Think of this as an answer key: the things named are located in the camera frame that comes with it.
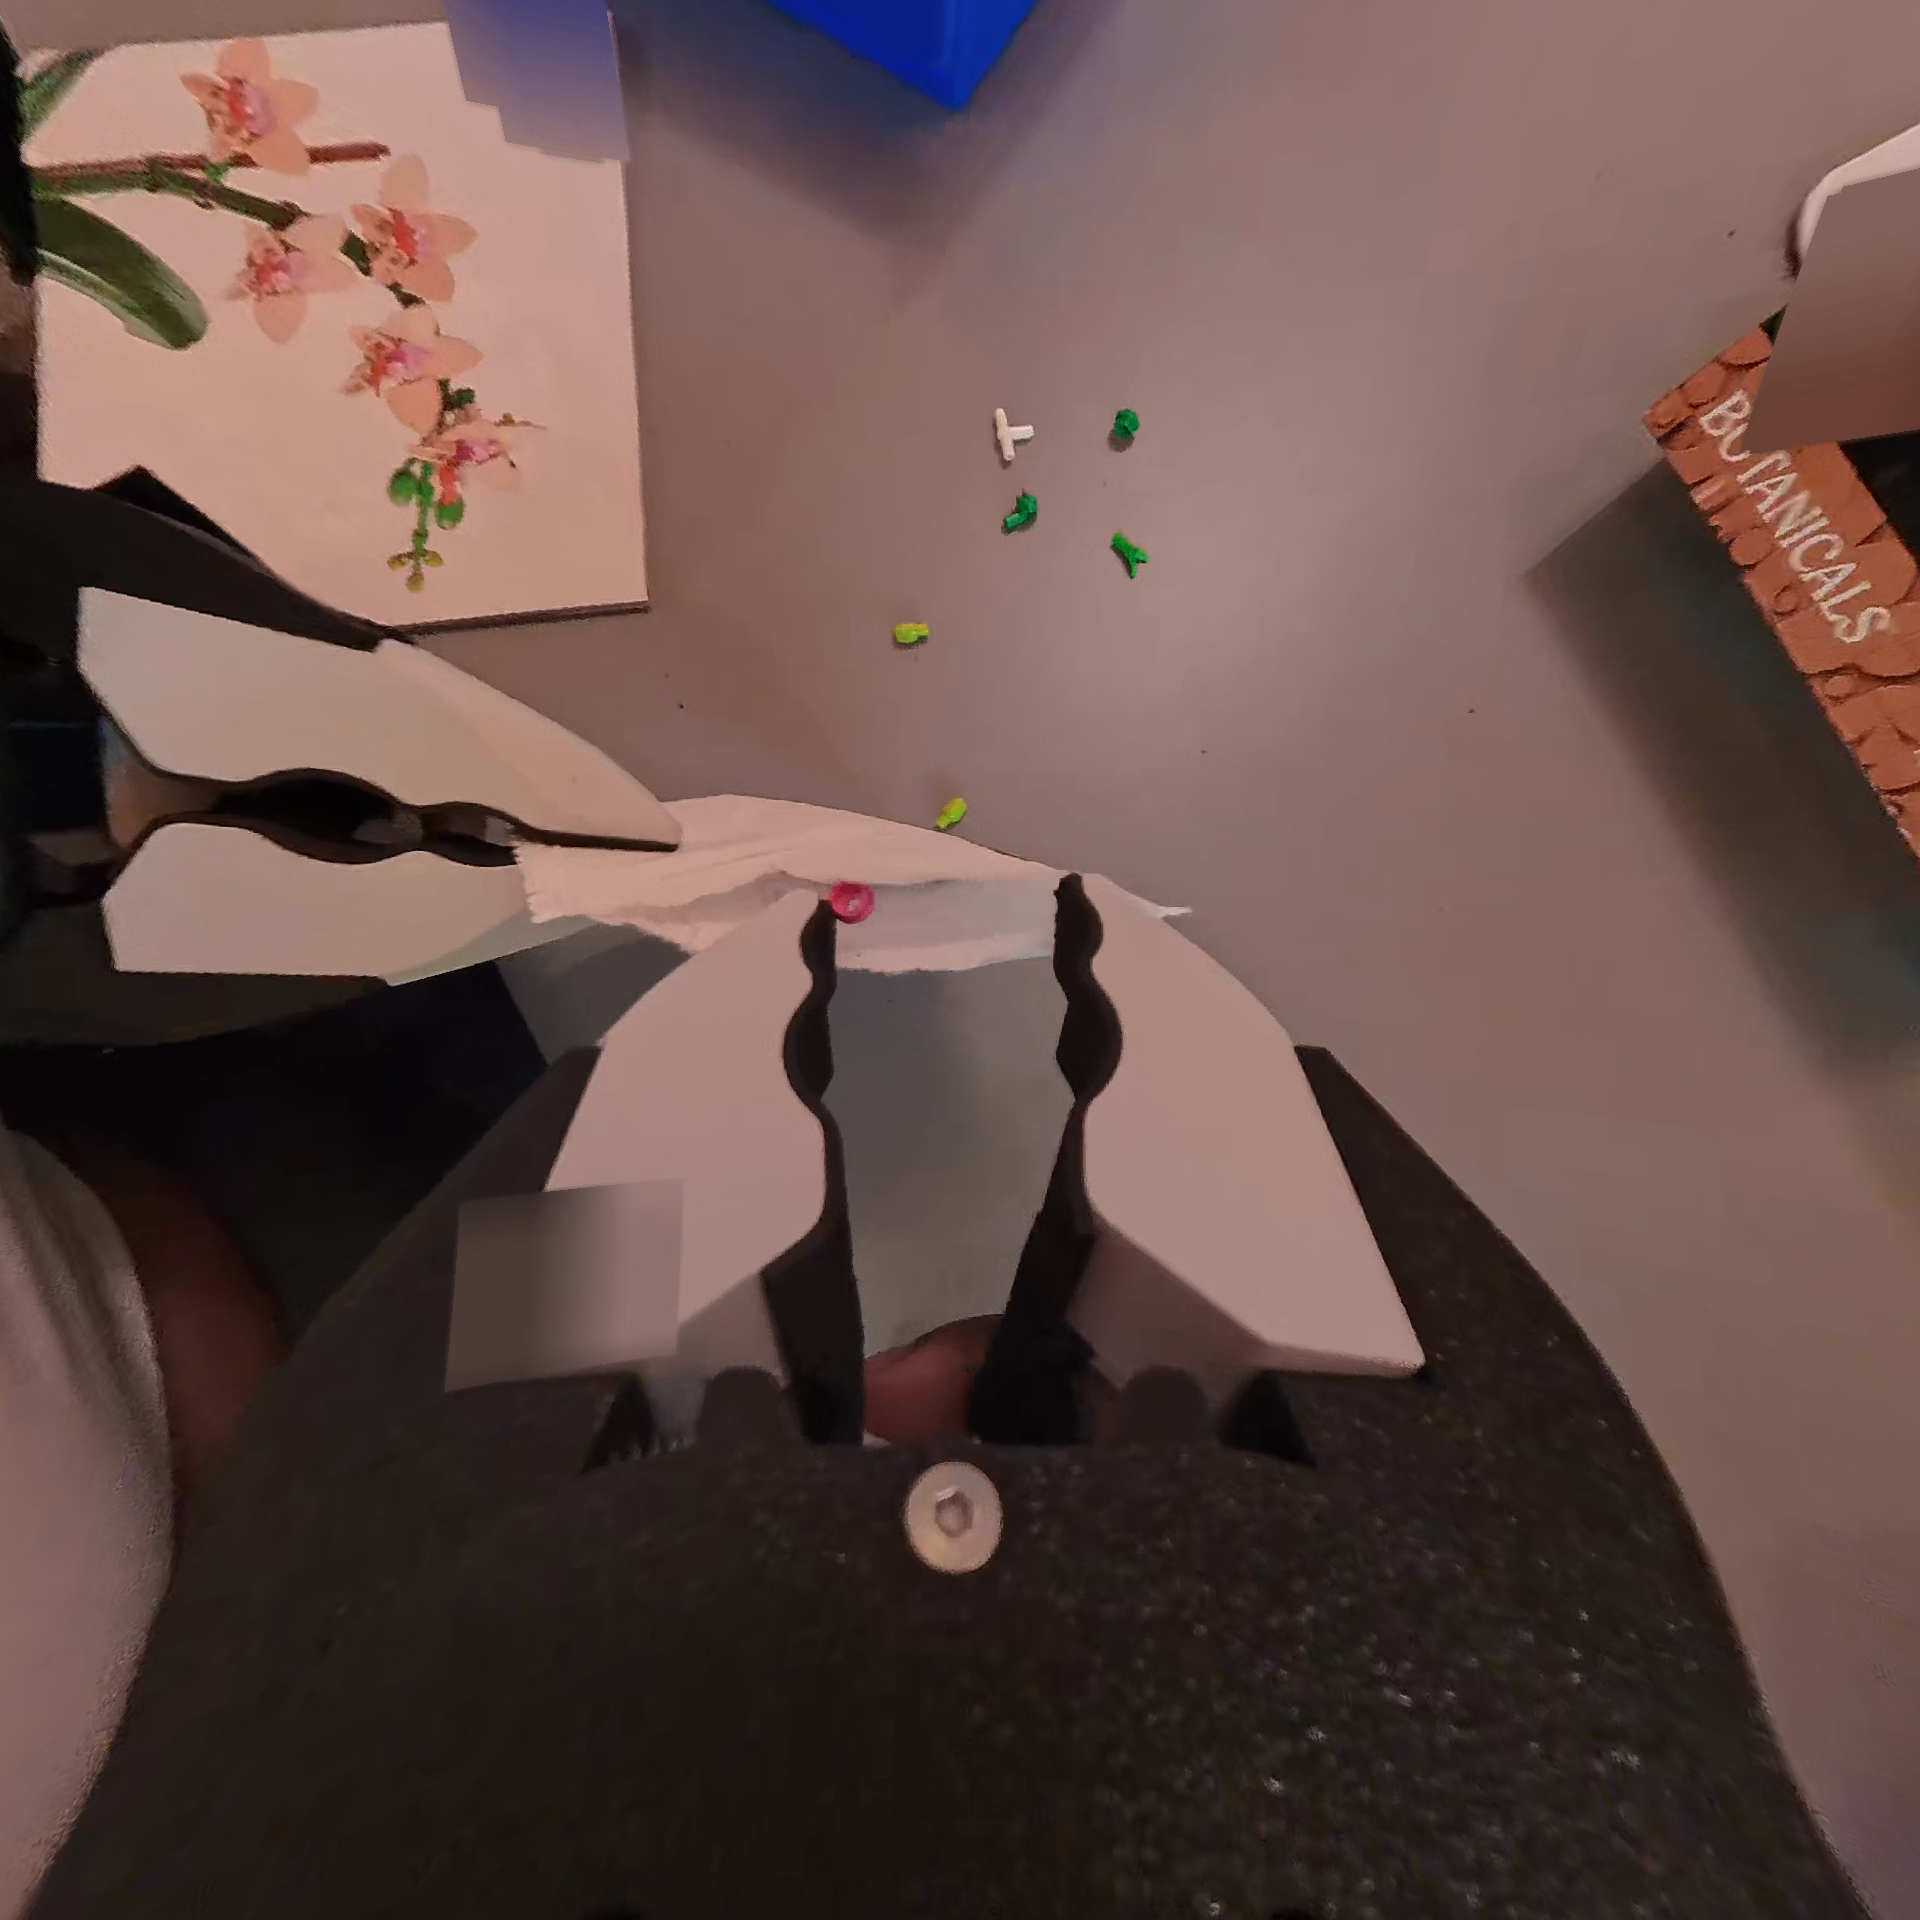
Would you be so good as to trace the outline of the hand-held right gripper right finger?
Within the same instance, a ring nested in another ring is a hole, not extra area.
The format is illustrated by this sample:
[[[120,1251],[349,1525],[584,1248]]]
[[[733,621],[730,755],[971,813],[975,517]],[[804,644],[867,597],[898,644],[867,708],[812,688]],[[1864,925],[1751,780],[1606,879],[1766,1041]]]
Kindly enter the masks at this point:
[[[971,1384],[985,1444],[1073,1444],[1083,1379],[1176,1374],[1227,1422],[1266,1377],[1428,1353],[1300,1054],[1223,965],[1101,875],[1056,889],[1069,1105]]]

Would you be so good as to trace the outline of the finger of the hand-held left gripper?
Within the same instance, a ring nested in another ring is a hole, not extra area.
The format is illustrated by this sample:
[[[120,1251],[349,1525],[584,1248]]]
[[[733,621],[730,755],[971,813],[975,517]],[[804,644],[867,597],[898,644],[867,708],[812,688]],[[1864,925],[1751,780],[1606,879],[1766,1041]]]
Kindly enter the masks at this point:
[[[371,650],[84,588],[78,670],[134,751],[226,787],[336,776],[555,846],[674,852],[678,819],[554,717],[399,638]]]
[[[343,831],[229,811],[155,819],[102,898],[127,973],[421,982],[540,948],[519,852],[659,852],[659,810],[528,826],[495,810],[371,810]]]

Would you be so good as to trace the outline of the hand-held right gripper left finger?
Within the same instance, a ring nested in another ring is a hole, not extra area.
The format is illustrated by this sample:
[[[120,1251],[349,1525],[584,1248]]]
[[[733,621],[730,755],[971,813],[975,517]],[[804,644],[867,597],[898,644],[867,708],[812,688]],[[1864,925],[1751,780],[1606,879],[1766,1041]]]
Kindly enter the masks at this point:
[[[587,1365],[627,1365],[687,1441],[707,1384],[776,1379],[815,1444],[860,1444],[863,1326],[827,1109],[840,921],[802,891],[612,1024],[546,1177],[587,1194]]]

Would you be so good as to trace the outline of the torn circle-print paper bag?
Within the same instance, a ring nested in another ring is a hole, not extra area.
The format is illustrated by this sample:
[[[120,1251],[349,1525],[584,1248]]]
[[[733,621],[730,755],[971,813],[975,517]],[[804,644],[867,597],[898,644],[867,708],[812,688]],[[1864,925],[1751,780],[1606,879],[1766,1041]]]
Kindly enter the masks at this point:
[[[671,806],[668,852],[522,844],[532,917],[631,929],[684,954],[717,945],[764,910],[866,889],[835,937],[843,970],[955,973],[1050,956],[1064,871],[950,829],[758,795]]]

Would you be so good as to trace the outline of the blue plastic bin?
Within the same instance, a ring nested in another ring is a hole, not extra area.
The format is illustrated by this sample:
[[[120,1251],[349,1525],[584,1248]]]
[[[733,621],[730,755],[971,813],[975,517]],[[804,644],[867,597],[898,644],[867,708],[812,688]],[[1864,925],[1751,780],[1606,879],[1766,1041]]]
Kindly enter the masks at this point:
[[[1038,2],[772,2],[948,112],[967,107]]]

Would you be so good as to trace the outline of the person's left forearm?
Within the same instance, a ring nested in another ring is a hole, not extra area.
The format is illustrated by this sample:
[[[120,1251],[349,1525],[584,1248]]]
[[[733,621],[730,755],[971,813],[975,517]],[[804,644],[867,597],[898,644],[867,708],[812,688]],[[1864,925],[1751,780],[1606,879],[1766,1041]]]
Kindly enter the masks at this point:
[[[286,1355],[177,1173],[58,1115],[2,1129],[2,1913],[25,1913],[122,1723],[177,1513]]]

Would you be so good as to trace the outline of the grey desk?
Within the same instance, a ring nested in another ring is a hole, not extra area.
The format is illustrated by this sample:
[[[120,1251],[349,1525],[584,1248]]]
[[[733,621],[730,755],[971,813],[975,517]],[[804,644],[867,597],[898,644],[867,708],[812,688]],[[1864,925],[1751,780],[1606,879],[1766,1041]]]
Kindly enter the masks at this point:
[[[1641,427],[1915,4],[1044,4],[960,114],[618,27],[649,611],[444,647],[1187,905],[1594,1335],[1915,1915],[1915,864]]]

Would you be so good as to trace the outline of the person's right hand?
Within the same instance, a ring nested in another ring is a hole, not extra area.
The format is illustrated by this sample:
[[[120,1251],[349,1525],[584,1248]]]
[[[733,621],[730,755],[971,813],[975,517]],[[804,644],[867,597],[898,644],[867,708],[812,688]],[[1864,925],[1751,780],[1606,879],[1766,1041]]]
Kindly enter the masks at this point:
[[[975,1379],[993,1347],[997,1315],[951,1320],[863,1360],[863,1434],[893,1447],[969,1432]]]

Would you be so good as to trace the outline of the orchid instruction booklet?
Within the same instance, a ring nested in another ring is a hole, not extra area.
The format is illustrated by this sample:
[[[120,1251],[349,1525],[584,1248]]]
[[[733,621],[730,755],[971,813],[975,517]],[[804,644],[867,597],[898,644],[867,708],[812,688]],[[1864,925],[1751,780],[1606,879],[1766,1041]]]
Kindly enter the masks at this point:
[[[442,20],[30,47],[18,112],[47,481],[388,627],[645,603],[623,169],[511,142]]]

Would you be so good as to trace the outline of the black orchid set box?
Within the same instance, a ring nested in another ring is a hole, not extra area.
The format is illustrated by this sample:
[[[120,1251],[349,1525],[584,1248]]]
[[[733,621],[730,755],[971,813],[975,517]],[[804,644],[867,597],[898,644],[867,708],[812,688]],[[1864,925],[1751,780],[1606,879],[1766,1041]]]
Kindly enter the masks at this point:
[[[1918,435],[1759,449],[1779,313],[1662,393],[1643,430],[1907,852],[1918,852]]]

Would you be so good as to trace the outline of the crumpled white paper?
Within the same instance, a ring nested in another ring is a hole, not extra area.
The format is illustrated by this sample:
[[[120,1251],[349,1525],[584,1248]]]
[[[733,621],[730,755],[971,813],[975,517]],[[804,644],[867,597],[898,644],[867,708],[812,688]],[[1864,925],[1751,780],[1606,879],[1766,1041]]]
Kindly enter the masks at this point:
[[[1918,172],[1920,125],[1911,123],[1864,154],[1857,154],[1830,168],[1803,195],[1791,226],[1787,227],[1787,269],[1799,275],[1811,247],[1811,236],[1818,227],[1825,204],[1840,191],[1873,182],[1892,179]]]

